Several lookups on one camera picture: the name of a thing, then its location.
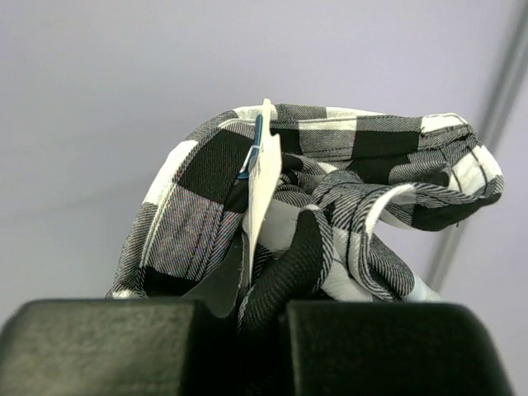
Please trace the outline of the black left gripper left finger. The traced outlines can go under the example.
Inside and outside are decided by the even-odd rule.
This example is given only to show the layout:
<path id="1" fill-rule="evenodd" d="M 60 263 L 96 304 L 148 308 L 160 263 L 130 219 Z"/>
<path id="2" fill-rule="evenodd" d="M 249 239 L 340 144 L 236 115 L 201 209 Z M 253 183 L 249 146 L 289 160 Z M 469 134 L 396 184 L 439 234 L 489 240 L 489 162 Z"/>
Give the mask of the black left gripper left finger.
<path id="1" fill-rule="evenodd" d="M 48 299 L 1 332 L 4 395 L 235 395 L 244 243 L 180 298 Z"/>

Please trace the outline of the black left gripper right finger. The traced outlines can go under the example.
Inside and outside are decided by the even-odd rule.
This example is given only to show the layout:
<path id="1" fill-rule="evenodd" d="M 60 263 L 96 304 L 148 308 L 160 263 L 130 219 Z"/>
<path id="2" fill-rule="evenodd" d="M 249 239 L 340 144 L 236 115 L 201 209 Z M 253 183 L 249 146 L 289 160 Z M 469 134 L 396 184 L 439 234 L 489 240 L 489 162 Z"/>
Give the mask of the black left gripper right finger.
<path id="1" fill-rule="evenodd" d="M 294 301 L 280 319 L 279 395 L 512 395 L 472 311 L 446 303 Z"/>

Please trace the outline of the black white checkered shirt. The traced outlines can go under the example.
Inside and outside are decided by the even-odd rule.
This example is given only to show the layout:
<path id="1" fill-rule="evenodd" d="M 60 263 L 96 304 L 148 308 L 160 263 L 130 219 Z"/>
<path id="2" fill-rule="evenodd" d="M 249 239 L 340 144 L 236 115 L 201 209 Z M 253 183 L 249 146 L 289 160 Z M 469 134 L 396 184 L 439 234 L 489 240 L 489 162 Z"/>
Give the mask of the black white checkered shirt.
<path id="1" fill-rule="evenodd" d="M 111 299 L 181 295 L 224 259 L 248 210 L 239 178 L 260 106 L 206 121 L 167 156 L 121 249 Z M 496 203 L 502 170 L 462 117 L 276 104 L 282 169 L 257 242 L 241 333 L 293 299 L 426 302 L 438 295 L 376 235 L 435 232 Z"/>

